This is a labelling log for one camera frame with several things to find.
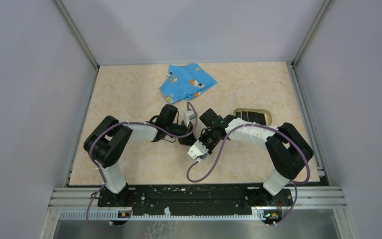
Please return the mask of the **blue printed cloth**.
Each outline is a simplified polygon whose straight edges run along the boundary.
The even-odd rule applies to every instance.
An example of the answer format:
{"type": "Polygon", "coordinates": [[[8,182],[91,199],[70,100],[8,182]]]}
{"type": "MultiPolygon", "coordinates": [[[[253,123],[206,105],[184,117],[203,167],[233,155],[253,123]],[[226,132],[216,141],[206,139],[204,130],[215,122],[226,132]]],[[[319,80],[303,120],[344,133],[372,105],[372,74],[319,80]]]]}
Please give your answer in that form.
{"type": "Polygon", "coordinates": [[[169,65],[167,78],[159,87],[169,104],[188,101],[217,84],[199,64],[169,65]]]}

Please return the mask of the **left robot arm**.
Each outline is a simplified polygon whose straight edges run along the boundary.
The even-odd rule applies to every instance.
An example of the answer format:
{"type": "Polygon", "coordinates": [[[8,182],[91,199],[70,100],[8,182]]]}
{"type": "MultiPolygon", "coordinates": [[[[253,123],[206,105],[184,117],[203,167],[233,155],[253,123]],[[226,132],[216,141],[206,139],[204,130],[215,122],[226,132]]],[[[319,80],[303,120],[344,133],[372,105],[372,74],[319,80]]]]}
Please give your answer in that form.
{"type": "Polygon", "coordinates": [[[157,116],[145,122],[119,121],[106,116],[84,142],[87,152],[103,179],[103,187],[110,192],[110,200],[117,206],[129,200],[128,184],[121,172],[118,161],[129,142],[158,142],[166,136],[182,145],[192,145],[197,125],[197,113],[188,102],[184,120],[179,122],[179,110],[173,105],[162,107],[157,116]]]}

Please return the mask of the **black mounting base plate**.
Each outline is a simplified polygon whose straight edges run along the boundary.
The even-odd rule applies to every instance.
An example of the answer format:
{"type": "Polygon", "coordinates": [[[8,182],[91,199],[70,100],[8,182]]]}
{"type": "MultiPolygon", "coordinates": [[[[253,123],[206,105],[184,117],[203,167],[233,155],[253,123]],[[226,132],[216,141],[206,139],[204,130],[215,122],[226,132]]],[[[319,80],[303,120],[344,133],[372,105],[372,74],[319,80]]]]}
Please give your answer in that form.
{"type": "Polygon", "coordinates": [[[290,189],[277,195],[256,184],[129,185],[119,197],[102,189],[99,207],[133,207],[134,216],[161,216],[168,208],[172,216],[249,215],[252,207],[283,209],[293,204],[290,189]]]}

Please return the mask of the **aluminium frame rail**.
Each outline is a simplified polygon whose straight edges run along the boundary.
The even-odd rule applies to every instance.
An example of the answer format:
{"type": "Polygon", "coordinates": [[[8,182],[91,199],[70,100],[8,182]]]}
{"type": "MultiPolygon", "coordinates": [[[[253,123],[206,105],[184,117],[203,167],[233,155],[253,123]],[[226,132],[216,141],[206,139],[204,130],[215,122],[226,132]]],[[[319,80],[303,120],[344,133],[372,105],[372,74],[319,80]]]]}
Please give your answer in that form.
{"type": "Polygon", "coordinates": [[[273,221],[290,209],[346,206],[339,187],[288,186],[271,196],[261,184],[133,185],[119,199],[97,187],[56,188],[49,202],[63,219],[110,221],[273,221]]]}

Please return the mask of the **beige oval card tray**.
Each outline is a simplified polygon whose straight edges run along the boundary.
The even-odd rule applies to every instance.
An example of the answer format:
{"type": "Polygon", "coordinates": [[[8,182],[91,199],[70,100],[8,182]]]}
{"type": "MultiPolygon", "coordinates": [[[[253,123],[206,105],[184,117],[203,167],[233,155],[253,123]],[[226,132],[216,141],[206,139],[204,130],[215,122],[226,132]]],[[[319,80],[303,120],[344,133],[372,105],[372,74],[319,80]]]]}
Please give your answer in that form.
{"type": "Polygon", "coordinates": [[[242,120],[267,126],[273,121],[271,112],[266,109],[236,108],[233,114],[242,120]]]}

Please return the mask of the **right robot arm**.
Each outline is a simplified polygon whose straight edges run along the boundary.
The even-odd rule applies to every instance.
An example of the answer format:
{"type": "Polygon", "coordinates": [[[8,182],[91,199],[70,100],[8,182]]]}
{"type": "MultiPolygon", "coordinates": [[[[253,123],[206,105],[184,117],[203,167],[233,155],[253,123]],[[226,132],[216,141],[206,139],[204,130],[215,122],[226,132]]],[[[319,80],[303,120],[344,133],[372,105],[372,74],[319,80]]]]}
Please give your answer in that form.
{"type": "Polygon", "coordinates": [[[267,150],[273,163],[271,174],[260,191],[261,201],[273,205],[280,198],[280,191],[308,166],[314,152],[293,124],[285,122],[276,128],[246,121],[238,116],[221,117],[208,109],[199,118],[206,126],[205,132],[188,150],[193,160],[212,154],[224,140],[246,142],[267,150]]]}

